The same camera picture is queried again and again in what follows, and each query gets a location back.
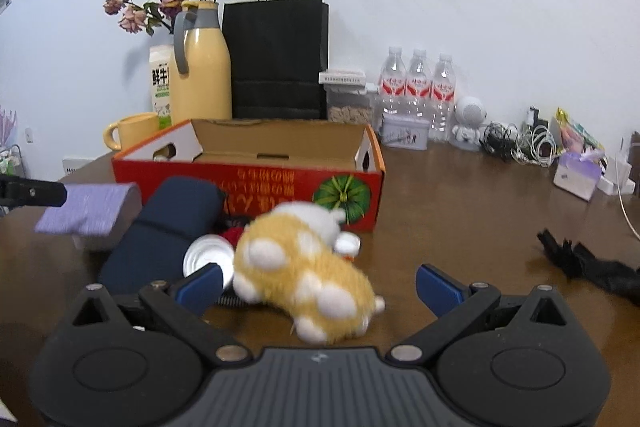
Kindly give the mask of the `silver metal can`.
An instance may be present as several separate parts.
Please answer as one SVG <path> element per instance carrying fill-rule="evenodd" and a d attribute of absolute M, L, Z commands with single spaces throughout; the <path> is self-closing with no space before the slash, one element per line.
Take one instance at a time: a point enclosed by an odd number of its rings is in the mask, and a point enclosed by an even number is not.
<path fill-rule="evenodd" d="M 195 239 L 183 258 L 183 276 L 190 277 L 209 263 L 221 269 L 222 288 L 227 289 L 234 274 L 234 247 L 220 235 L 207 234 Z"/>

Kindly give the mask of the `navy blue fabric roll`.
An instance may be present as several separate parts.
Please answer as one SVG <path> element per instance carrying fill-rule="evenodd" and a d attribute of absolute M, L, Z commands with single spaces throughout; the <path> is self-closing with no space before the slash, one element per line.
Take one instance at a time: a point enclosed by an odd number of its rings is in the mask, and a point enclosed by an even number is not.
<path fill-rule="evenodd" d="M 128 295 L 153 281 L 181 280 L 186 251 L 209 233 L 222 207 L 224 193 L 212 182 L 165 180 L 104 262 L 98 282 L 113 295 Z"/>

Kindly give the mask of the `purple knitted cloth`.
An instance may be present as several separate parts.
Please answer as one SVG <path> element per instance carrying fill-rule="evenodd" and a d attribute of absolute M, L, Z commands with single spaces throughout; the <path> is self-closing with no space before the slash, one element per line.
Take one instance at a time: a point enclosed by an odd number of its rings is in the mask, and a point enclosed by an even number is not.
<path fill-rule="evenodd" d="M 50 207 L 35 225 L 43 234 L 106 237 L 139 213 L 142 202 L 135 183 L 66 184 L 62 207 Z"/>

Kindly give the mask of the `yellow white plush toy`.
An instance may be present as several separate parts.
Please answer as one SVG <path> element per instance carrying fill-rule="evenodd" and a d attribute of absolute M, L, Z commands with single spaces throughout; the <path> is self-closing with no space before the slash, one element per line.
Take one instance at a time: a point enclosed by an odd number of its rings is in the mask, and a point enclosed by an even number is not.
<path fill-rule="evenodd" d="M 313 202 L 284 202 L 257 217 L 235 248 L 235 294 L 284 311 L 305 343 L 363 335 L 385 300 L 366 274 L 334 253 L 345 221 L 344 209 Z"/>

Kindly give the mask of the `red fabric item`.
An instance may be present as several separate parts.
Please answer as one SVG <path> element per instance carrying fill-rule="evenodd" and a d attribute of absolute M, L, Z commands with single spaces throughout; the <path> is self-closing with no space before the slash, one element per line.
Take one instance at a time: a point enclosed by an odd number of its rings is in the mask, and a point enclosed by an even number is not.
<path fill-rule="evenodd" d="M 244 227 L 231 227 L 226 231 L 223 231 L 220 236 L 225 239 L 233 249 L 235 249 L 243 233 Z"/>

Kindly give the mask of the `yellow ceramic mug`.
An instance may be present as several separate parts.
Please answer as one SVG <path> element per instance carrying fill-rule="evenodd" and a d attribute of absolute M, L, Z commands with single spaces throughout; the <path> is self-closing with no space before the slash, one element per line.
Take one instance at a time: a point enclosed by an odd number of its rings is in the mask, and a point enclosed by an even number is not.
<path fill-rule="evenodd" d="M 118 152 L 149 139 L 160 130 L 157 113 L 131 115 L 109 124 L 103 132 L 103 142 L 107 148 Z"/>

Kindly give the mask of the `purple white tissue box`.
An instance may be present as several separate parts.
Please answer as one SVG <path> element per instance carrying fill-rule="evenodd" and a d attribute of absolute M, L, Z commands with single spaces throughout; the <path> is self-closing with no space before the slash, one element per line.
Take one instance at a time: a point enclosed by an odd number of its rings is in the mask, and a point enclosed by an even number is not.
<path fill-rule="evenodd" d="M 576 153 L 568 150 L 558 159 L 553 184 L 574 196 L 589 202 L 602 176 L 600 160 L 604 153 L 600 148 Z"/>

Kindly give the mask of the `white robot figurine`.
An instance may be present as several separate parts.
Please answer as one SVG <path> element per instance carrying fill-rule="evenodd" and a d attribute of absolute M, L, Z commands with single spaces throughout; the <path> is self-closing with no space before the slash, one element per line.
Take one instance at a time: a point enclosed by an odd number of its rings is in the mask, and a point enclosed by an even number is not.
<path fill-rule="evenodd" d="M 460 150 L 478 152 L 480 150 L 480 128 L 486 120 L 487 112 L 482 101 L 474 96 L 462 96 L 454 104 L 454 125 L 449 135 L 449 143 Z"/>

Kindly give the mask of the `yellow thermos jug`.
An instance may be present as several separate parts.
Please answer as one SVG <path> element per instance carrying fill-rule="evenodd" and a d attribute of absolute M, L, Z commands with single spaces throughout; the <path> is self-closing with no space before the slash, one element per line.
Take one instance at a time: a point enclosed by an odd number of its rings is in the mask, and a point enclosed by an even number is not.
<path fill-rule="evenodd" d="M 173 124 L 232 118 L 231 60 L 216 2 L 183 1 L 175 17 L 169 103 Z"/>

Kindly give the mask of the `colourful snack packet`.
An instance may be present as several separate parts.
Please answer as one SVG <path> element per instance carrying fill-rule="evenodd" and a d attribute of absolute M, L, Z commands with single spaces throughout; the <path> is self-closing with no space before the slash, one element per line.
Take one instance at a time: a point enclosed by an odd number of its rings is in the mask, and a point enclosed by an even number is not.
<path fill-rule="evenodd" d="M 556 109 L 555 122 L 564 150 L 579 154 L 588 150 L 604 150 L 604 146 L 561 107 Z"/>

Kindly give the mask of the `white charger block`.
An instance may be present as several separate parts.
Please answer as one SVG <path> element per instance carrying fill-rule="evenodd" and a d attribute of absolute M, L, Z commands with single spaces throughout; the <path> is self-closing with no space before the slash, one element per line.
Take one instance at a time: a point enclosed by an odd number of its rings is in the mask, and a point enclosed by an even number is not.
<path fill-rule="evenodd" d="M 604 158 L 604 171 L 597 183 L 597 188 L 608 196 L 616 194 L 631 195 L 636 191 L 636 184 L 630 179 L 631 165 L 614 156 Z"/>

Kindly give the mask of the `clear container with seeds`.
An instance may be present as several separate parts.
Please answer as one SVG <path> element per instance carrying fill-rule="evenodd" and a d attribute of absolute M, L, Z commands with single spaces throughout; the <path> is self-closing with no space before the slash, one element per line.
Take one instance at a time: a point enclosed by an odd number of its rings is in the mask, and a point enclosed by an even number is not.
<path fill-rule="evenodd" d="M 373 124 L 378 90 L 372 84 L 326 84 L 326 117 L 337 124 Z"/>

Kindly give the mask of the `middle water bottle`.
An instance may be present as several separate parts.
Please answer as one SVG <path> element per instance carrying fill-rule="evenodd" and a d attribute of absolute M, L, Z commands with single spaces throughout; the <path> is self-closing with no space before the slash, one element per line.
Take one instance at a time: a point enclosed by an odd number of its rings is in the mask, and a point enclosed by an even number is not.
<path fill-rule="evenodd" d="M 427 120 L 432 91 L 432 74 L 428 69 L 426 51 L 415 49 L 407 70 L 406 102 L 408 114 Z"/>

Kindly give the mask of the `white flat box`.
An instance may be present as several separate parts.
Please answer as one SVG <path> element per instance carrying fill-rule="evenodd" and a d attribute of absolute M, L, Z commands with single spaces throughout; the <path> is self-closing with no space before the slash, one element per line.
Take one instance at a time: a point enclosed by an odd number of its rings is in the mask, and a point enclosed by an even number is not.
<path fill-rule="evenodd" d="M 361 70 L 327 69 L 318 76 L 320 84 L 332 84 L 332 86 L 358 86 L 367 83 L 366 75 Z"/>

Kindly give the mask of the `black paper shopping bag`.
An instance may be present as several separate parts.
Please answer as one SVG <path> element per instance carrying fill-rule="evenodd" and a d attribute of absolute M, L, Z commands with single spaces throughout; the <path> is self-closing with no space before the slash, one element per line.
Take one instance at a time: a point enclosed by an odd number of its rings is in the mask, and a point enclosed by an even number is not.
<path fill-rule="evenodd" d="M 329 5 L 255 0 L 224 6 L 231 58 L 232 116 L 326 119 L 319 74 L 329 65 Z"/>

